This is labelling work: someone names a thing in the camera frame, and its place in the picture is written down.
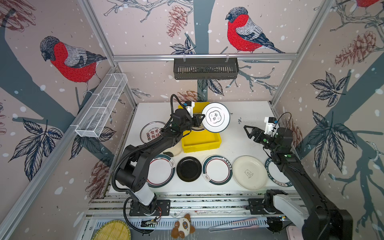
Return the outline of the large cream plate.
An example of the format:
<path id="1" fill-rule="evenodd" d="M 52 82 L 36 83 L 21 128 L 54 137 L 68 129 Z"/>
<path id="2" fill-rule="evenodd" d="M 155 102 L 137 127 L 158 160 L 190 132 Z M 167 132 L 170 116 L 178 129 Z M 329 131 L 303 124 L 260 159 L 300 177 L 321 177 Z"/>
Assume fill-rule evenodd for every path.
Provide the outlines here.
<path id="1" fill-rule="evenodd" d="M 234 161 L 233 177 L 241 187 L 250 191 L 261 190 L 268 181 L 264 164 L 251 156 L 241 156 Z"/>

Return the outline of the white plate green red rim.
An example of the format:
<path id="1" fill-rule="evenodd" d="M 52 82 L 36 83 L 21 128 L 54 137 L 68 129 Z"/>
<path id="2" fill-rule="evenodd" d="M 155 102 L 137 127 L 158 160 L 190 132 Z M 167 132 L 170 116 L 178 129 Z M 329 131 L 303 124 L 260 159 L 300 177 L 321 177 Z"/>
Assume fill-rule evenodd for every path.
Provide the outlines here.
<path id="1" fill-rule="evenodd" d="M 200 125 L 198 127 L 192 127 L 192 131 L 195 131 L 195 132 L 201 132 L 201 131 L 204 131 L 205 128 L 203 125 Z"/>

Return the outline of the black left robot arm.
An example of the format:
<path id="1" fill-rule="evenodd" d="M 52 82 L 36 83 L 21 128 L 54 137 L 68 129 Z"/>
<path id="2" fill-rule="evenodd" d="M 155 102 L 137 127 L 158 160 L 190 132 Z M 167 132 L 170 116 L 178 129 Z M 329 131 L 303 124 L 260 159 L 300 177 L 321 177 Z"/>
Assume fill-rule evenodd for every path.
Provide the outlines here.
<path id="1" fill-rule="evenodd" d="M 195 102 L 182 103 L 177 95 L 171 95 L 171 115 L 160 136 L 137 147 L 129 145 L 111 173 L 115 191 L 126 193 L 140 214 L 152 215 L 157 211 L 157 196 L 148 186 L 151 161 L 165 150 L 174 147 L 185 131 L 192 131 L 202 124 L 204 114 L 194 115 Z"/>

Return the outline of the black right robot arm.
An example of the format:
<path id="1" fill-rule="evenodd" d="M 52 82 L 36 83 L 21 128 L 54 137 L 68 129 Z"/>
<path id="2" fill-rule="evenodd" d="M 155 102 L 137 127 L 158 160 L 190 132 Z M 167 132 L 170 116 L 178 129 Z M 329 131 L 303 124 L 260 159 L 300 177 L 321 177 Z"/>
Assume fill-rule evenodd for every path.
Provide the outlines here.
<path id="1" fill-rule="evenodd" d="M 293 132 L 273 127 L 275 135 L 253 126 L 244 126 L 247 137 L 271 152 L 269 158 L 293 184 L 305 204 L 300 207 L 281 190 L 267 190 L 257 210 L 268 214 L 283 213 L 296 225 L 305 240 L 351 240 L 353 218 L 347 210 L 339 209 L 315 185 L 301 161 L 291 151 Z"/>

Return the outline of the white plate red Chinese characters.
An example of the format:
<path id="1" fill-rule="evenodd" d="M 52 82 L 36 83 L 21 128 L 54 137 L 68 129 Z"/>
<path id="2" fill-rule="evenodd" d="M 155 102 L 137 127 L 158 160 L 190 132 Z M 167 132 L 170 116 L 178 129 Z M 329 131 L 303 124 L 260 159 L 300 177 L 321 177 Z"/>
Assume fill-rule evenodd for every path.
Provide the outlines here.
<path id="1" fill-rule="evenodd" d="M 140 139 L 145 144 L 161 135 L 161 129 L 165 126 L 165 123 L 154 121 L 145 125 L 140 133 Z"/>

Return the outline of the white plate green rim centre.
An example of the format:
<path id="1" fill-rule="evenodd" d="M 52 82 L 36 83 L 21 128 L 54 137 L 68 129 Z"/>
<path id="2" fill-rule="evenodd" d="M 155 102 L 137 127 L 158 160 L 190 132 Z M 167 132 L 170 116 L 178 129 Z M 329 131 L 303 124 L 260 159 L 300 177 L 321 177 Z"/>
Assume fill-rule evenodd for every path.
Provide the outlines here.
<path id="1" fill-rule="evenodd" d="M 212 155 L 204 160 L 202 174 L 204 179 L 210 184 L 222 186 L 231 180 L 233 167 L 225 157 Z"/>

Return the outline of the black round plate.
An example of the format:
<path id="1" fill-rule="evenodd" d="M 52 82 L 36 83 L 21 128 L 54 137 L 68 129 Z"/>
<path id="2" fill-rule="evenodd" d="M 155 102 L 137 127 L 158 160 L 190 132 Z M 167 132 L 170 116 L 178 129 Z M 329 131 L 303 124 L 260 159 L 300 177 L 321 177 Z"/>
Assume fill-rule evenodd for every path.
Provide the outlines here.
<path id="1" fill-rule="evenodd" d="M 177 164 L 176 172 L 178 177 L 184 182 L 197 180 L 202 172 L 201 162 L 194 157 L 184 157 Z"/>

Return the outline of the pink tray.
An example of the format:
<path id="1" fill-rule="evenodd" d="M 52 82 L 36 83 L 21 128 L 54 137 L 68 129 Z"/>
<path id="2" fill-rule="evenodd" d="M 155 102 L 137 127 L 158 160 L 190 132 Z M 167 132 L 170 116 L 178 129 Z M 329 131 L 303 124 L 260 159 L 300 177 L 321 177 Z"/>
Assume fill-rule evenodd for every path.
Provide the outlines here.
<path id="1" fill-rule="evenodd" d="M 288 240 L 304 240 L 302 230 L 296 226 L 289 226 L 286 228 Z"/>

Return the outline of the plush panda toy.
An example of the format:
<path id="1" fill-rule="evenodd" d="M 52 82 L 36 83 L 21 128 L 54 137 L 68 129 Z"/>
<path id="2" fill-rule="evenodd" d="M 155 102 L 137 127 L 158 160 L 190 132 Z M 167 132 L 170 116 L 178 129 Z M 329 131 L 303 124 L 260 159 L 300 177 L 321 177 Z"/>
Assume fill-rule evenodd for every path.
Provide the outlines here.
<path id="1" fill-rule="evenodd" d="M 192 225 L 190 214 L 186 214 L 175 222 L 174 228 L 171 232 L 171 237 L 173 239 L 184 239 L 188 235 L 193 234 L 195 231 L 196 229 Z"/>

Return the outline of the woven bamboo mat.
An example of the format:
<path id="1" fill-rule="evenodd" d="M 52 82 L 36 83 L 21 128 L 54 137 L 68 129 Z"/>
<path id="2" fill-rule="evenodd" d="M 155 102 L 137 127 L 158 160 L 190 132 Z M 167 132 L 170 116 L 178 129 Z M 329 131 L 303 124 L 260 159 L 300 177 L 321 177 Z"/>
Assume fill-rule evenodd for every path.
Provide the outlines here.
<path id="1" fill-rule="evenodd" d="M 92 240 L 131 240 L 128 225 L 120 220 L 113 220 L 104 224 L 94 235 Z"/>

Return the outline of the aluminium frame horizontal bar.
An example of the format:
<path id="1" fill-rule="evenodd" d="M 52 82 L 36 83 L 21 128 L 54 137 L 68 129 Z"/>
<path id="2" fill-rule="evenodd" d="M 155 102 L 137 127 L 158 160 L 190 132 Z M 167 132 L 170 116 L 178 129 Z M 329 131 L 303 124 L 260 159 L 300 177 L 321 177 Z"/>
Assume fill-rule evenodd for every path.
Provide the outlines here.
<path id="1" fill-rule="evenodd" d="M 293 61 L 296 60 L 296 53 L 258 53 L 258 54 L 196 54 L 196 55 L 115 55 L 113 60 L 116 63 L 122 62 L 161 62 L 173 61 L 174 59 L 212 59 L 212 58 L 237 58 L 240 61 Z"/>

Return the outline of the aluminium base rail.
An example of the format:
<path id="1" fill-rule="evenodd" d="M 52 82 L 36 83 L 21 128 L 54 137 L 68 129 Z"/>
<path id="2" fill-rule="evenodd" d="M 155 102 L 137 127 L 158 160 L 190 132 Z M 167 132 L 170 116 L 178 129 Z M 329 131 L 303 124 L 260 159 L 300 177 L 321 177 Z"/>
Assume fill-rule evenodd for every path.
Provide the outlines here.
<path id="1" fill-rule="evenodd" d="M 151 216 L 131 211 L 131 204 L 126 203 L 123 195 L 106 196 L 91 202 L 86 220 L 95 227 L 112 220 L 128 219 L 138 229 L 170 230 L 175 222 L 190 214 L 192 225 L 197 229 L 208 229 L 233 221 L 258 218 L 260 227 L 268 227 L 268 221 L 276 218 L 283 223 L 288 218 L 281 212 L 268 214 L 257 210 L 264 197 L 258 194 L 240 195 L 163 195 L 158 199 L 159 210 Z"/>

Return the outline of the aluminium frame corner post right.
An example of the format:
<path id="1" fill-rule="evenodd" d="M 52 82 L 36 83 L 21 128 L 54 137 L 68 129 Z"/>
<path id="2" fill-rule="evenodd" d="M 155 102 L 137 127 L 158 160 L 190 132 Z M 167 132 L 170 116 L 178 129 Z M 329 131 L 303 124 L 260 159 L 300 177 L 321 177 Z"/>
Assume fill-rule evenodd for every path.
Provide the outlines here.
<path id="1" fill-rule="evenodd" d="M 305 54 L 307 53 L 312 41 L 315 39 L 316 34 L 320 30 L 323 22 L 327 18 L 327 15 L 333 6 L 334 1 L 331 0 L 324 0 L 321 2 L 320 6 L 318 7 L 317 13 L 312 20 L 306 35 L 297 51 L 297 57 L 294 61 L 290 64 L 287 72 L 285 73 L 280 85 L 278 86 L 272 100 L 270 101 L 270 104 L 272 107 L 275 107 L 277 103 L 279 102 L 280 98 L 282 97 L 286 87 L 288 86 L 290 80 L 293 78 L 295 71 L 299 67 L 300 63 L 302 62 Z"/>

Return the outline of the aluminium frame corner post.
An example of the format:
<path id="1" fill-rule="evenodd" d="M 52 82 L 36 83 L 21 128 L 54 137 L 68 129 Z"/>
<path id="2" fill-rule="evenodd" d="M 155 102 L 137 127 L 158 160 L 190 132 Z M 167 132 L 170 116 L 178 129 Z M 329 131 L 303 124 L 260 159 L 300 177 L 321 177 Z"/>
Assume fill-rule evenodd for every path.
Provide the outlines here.
<path id="1" fill-rule="evenodd" d="M 136 95 L 132 92 L 131 82 L 133 80 L 132 76 L 128 72 L 124 72 L 122 67 L 114 60 L 114 53 L 112 47 L 110 46 L 106 34 L 102 29 L 101 24 L 91 6 L 91 1 L 87 0 L 79 0 L 79 4 L 89 22 L 96 39 L 98 40 L 105 56 L 107 57 L 108 63 L 115 70 L 116 73 L 127 74 L 127 84 L 124 87 L 124 92 L 128 100 L 130 101 L 132 107 L 135 109 L 138 106 L 138 101 L 136 99 Z"/>
<path id="2" fill-rule="evenodd" d="M 302 62 L 305 54 L 307 53 L 312 41 L 315 39 L 316 34 L 320 30 L 323 22 L 327 18 L 327 15 L 333 6 L 334 1 L 331 0 L 324 0 L 321 2 L 320 6 L 318 7 L 317 13 L 312 20 L 306 35 L 297 51 L 297 57 L 294 61 L 290 64 L 287 72 L 285 73 L 280 85 L 278 86 L 272 100 L 270 101 L 270 104 L 272 107 L 275 107 L 277 103 L 279 102 L 280 98 L 282 97 L 286 87 L 288 86 L 290 80 L 293 78 L 295 71 L 299 67 L 300 63 Z"/>

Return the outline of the aluminium frame corner post left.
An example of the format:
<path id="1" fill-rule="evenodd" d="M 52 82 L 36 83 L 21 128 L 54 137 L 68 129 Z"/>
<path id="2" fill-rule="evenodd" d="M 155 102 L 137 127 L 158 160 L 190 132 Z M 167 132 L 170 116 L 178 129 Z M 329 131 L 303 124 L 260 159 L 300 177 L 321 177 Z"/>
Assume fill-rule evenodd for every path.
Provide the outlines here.
<path id="1" fill-rule="evenodd" d="M 127 84 L 124 87 L 124 92 L 128 100 L 130 101 L 132 107 L 135 109 L 138 106 L 138 101 L 136 99 L 136 95 L 132 92 L 131 82 L 133 80 L 132 76 L 128 72 L 124 72 L 122 67 L 114 60 L 114 53 L 112 47 L 110 46 L 106 34 L 102 29 L 101 24 L 91 6 L 91 1 L 87 0 L 79 0 L 79 4 L 89 22 L 96 39 L 98 40 L 105 56 L 107 57 L 108 63 L 115 70 L 116 73 L 127 74 Z"/>

